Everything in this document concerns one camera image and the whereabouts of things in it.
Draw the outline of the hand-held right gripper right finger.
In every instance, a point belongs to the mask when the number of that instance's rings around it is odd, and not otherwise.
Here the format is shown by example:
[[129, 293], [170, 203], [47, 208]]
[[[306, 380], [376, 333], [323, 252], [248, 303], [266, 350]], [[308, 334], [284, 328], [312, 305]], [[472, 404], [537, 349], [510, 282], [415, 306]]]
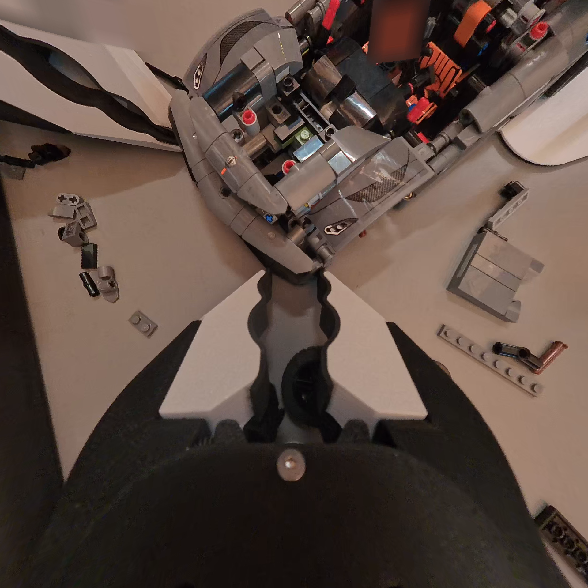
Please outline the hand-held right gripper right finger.
[[327, 388], [319, 410], [341, 428], [363, 422], [370, 436], [384, 420], [425, 420], [428, 411], [386, 320], [331, 272], [320, 273], [317, 294]]

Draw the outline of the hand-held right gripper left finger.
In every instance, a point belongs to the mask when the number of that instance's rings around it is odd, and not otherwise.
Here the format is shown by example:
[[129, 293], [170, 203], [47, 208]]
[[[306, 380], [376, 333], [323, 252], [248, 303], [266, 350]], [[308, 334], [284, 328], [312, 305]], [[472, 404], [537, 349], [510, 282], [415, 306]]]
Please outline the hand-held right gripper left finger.
[[261, 270], [201, 319], [166, 393], [164, 419], [232, 420], [250, 442], [274, 442], [283, 420], [262, 336], [272, 275]]

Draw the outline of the small black lego wheel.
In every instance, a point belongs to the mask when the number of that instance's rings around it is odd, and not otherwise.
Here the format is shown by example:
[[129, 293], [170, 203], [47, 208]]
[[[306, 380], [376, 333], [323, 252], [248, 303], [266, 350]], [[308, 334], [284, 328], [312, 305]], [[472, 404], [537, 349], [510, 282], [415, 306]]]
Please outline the small black lego wheel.
[[327, 423], [323, 403], [327, 389], [321, 360], [319, 346], [300, 350], [288, 362], [281, 384], [286, 414], [294, 423], [316, 429], [324, 428]]

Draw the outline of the grey lego car model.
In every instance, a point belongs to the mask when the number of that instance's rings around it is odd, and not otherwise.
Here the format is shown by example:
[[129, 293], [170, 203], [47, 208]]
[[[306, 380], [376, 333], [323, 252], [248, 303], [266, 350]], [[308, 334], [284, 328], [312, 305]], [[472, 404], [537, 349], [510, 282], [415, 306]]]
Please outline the grey lego car model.
[[587, 56], [587, 1], [295, 1], [205, 43], [170, 119], [207, 207], [299, 282]]

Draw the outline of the grey two-stud lego plate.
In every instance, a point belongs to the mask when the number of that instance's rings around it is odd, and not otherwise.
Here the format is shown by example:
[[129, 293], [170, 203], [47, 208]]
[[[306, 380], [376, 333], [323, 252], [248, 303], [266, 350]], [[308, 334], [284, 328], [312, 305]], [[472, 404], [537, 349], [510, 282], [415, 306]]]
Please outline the grey two-stud lego plate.
[[158, 329], [158, 324], [140, 310], [132, 313], [128, 323], [147, 339], [151, 338]]

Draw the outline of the long grey studded lego plate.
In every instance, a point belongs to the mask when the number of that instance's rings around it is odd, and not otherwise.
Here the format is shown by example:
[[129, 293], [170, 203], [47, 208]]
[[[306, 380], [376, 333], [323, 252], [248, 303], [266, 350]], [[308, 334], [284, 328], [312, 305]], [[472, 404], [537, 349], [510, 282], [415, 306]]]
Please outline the long grey studded lego plate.
[[504, 357], [483, 348], [458, 330], [441, 325], [437, 336], [525, 393], [538, 397], [544, 391], [543, 384], [530, 371], [515, 367]]

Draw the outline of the grey lego panel assembly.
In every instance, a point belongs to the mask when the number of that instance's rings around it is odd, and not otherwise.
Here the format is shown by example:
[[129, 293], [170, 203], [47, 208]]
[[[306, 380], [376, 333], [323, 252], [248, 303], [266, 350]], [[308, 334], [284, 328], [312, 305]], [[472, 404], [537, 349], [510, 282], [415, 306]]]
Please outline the grey lego panel assembly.
[[447, 291], [507, 323], [517, 323], [521, 302], [516, 294], [522, 283], [542, 273], [544, 264], [512, 245], [498, 232], [528, 200], [529, 189], [519, 181], [501, 190], [505, 204], [474, 235], [453, 274]]

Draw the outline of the brown lego axle connector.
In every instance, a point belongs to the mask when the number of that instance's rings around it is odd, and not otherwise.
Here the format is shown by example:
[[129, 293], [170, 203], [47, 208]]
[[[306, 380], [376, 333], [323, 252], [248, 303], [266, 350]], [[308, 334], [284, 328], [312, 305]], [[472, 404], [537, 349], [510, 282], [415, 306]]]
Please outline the brown lego axle connector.
[[546, 349], [543, 354], [538, 357], [539, 364], [530, 368], [530, 371], [537, 375], [542, 374], [567, 349], [569, 349], [569, 345], [562, 341], [552, 342], [548, 349]]

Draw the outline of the white rounded board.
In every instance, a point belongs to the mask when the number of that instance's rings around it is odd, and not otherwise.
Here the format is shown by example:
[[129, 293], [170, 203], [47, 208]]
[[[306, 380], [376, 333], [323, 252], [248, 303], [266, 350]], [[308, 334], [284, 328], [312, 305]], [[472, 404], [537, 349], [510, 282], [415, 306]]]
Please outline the white rounded board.
[[533, 105], [499, 131], [519, 158], [539, 166], [559, 166], [587, 158], [587, 104]]

